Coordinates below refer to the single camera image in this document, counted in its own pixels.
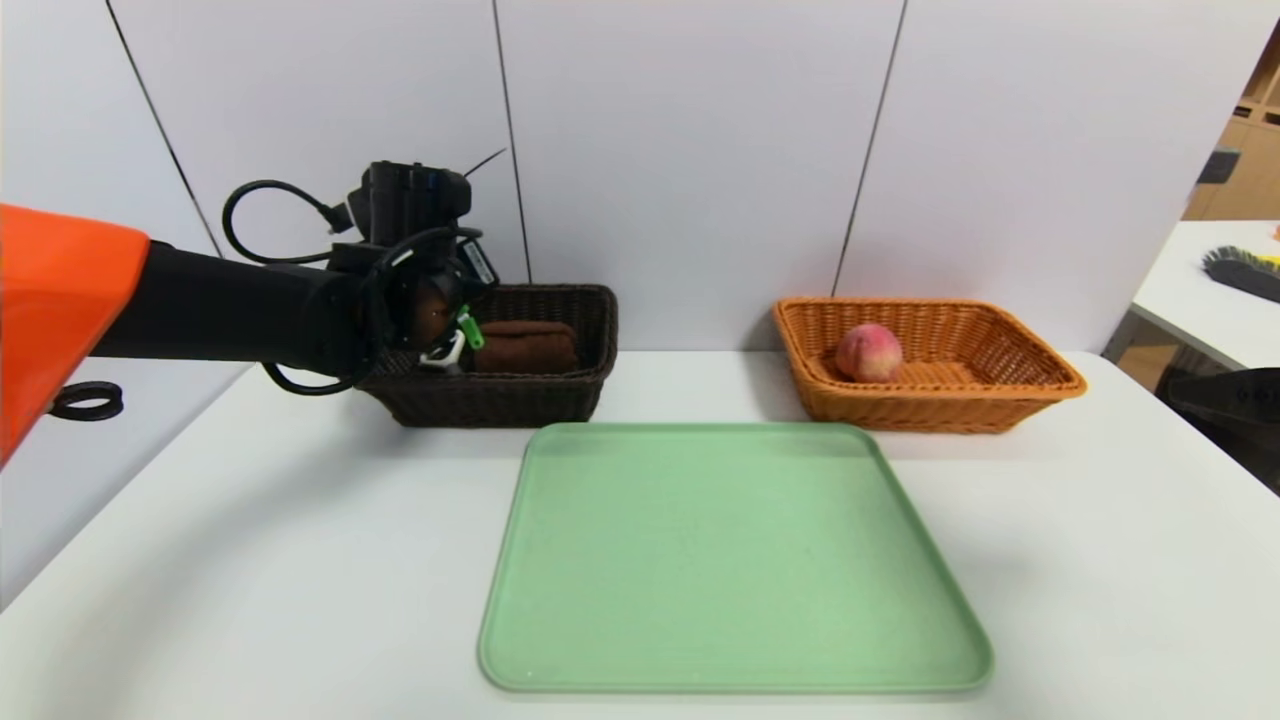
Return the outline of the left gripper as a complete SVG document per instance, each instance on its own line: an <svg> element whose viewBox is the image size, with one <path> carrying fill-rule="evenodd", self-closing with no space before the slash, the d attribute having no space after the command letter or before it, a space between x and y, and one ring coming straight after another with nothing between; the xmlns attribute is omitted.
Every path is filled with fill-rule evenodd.
<svg viewBox="0 0 1280 720"><path fill-rule="evenodd" d="M479 237L460 237L454 247L454 278L458 302L475 302L500 284Z"/></svg>

